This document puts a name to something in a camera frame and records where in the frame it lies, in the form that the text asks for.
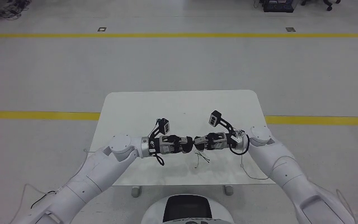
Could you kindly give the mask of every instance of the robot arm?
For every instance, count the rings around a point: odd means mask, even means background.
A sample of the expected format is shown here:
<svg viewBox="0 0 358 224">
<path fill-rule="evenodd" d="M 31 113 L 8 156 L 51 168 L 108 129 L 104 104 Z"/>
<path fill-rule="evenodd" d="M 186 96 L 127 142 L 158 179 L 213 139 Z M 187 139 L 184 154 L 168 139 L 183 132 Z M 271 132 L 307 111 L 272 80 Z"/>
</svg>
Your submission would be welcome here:
<svg viewBox="0 0 358 224">
<path fill-rule="evenodd" d="M 190 137 L 161 136 L 169 132 L 169 122 L 158 120 L 159 127 L 150 137 L 121 134 L 85 160 L 79 172 L 56 194 L 48 195 L 38 206 L 29 210 L 18 224 L 69 224 L 76 214 L 94 197 L 107 190 L 137 158 L 158 156 L 159 153 L 190 152 Z"/>
<path fill-rule="evenodd" d="M 71 178 L 56 194 L 48 195 L 38 206 L 29 210 L 19 224 L 69 224 L 76 214 L 95 196 L 107 190 L 140 156 L 141 138 L 129 136 L 114 137 L 111 143 L 97 150 L 86 159 L 81 170 Z M 116 152 L 117 161 L 109 157 Z"/>
<path fill-rule="evenodd" d="M 209 124 L 214 127 L 221 124 L 229 133 L 225 134 L 223 143 L 211 141 L 212 145 L 210 145 L 210 134 L 202 137 L 206 139 L 204 147 L 214 149 L 221 149 L 227 145 L 230 147 L 233 139 L 237 142 L 232 145 L 235 150 L 248 149 L 246 146 L 249 146 L 248 153 L 261 171 L 280 186 L 292 201 L 299 223 L 355 223 L 352 215 L 336 196 L 307 179 L 293 154 L 273 137 L 266 126 L 252 127 L 246 131 L 245 137 L 243 131 L 233 130 L 217 111 L 211 114 Z"/>
</svg>

